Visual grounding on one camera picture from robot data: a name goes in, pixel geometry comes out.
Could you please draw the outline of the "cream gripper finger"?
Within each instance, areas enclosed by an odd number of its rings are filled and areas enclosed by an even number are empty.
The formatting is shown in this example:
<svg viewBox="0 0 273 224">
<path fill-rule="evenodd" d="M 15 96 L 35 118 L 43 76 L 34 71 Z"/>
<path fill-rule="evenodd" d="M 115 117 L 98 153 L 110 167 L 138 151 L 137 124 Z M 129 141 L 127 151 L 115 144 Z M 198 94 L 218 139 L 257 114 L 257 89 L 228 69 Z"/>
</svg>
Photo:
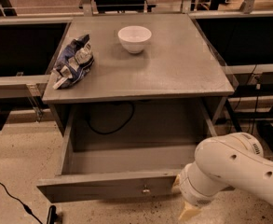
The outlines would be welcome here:
<svg viewBox="0 0 273 224">
<path fill-rule="evenodd" d="M 191 219 L 192 217 L 197 216 L 200 212 L 201 212 L 200 208 L 192 205 L 189 202 L 185 202 L 184 208 L 183 208 L 181 214 L 179 215 L 178 219 L 180 221 L 187 221 L 187 220 Z"/>
<path fill-rule="evenodd" d="M 177 193 L 180 193 L 180 176 L 177 175 L 175 177 L 175 180 L 171 186 L 171 192 L 174 193 L 174 194 L 177 194 Z"/>
</svg>

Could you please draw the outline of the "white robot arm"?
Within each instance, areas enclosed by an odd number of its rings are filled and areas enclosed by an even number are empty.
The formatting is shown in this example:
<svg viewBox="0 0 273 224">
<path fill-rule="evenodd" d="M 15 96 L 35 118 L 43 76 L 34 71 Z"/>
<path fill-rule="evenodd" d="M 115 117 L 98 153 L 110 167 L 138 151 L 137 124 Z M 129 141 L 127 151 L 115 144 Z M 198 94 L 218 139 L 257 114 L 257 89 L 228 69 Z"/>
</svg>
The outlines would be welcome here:
<svg viewBox="0 0 273 224">
<path fill-rule="evenodd" d="M 187 221 L 229 187 L 244 190 L 273 205 L 273 161 L 264 158 L 249 133 L 231 133 L 201 141 L 195 160 L 176 176 L 172 188 L 184 197 L 179 219 Z"/>
</svg>

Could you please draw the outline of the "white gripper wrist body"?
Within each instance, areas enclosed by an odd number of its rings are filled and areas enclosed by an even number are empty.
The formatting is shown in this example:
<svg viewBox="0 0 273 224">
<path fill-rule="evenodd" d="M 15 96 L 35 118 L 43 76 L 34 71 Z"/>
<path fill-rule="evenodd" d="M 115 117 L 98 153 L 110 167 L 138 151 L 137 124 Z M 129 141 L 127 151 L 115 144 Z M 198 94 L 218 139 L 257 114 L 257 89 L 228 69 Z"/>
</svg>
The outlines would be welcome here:
<svg viewBox="0 0 273 224">
<path fill-rule="evenodd" d="M 193 162 L 179 173 L 179 188 L 187 202 L 201 208 L 209 205 L 226 184 L 206 176 Z"/>
</svg>

